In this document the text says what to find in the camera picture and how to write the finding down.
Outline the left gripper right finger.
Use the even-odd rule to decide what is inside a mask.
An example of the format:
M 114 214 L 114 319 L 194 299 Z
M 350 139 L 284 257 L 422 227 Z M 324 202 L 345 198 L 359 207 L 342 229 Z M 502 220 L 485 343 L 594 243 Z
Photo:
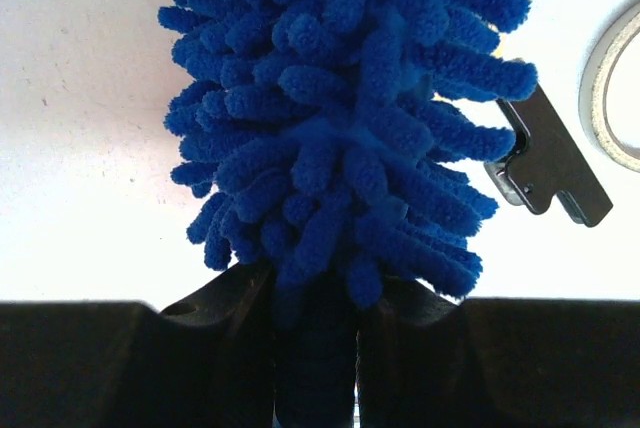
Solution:
M 633 301 L 470 298 L 389 278 L 361 317 L 365 427 L 635 427 Z

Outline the blue microfibre duster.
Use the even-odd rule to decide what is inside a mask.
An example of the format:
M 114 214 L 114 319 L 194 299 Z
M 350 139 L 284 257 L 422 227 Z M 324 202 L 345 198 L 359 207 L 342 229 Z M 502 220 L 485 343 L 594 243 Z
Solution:
M 191 83 L 164 125 L 172 180 L 203 200 L 187 228 L 215 271 L 275 271 L 274 420 L 347 427 L 354 316 L 388 276 L 466 297 L 468 241 L 496 201 L 453 169 L 514 146 L 456 106 L 528 98 L 534 65 L 498 54 L 530 0 L 172 0 L 173 61 Z

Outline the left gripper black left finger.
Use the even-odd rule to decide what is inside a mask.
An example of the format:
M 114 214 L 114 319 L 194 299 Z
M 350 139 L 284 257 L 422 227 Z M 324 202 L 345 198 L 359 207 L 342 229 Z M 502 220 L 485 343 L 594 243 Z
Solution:
M 142 302 L 1 307 L 5 427 L 268 427 L 263 264 L 235 265 L 156 311 Z

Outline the roll of beige tape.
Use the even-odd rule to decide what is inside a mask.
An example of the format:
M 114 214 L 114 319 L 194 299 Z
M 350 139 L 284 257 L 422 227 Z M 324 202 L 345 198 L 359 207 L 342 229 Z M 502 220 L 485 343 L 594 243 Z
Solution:
M 639 65 L 639 3 L 629 5 L 597 38 L 582 72 L 578 110 L 582 130 L 592 146 L 614 163 L 639 171 L 639 148 L 619 135 L 614 122 L 623 95 L 639 105 L 638 81 L 625 68 Z

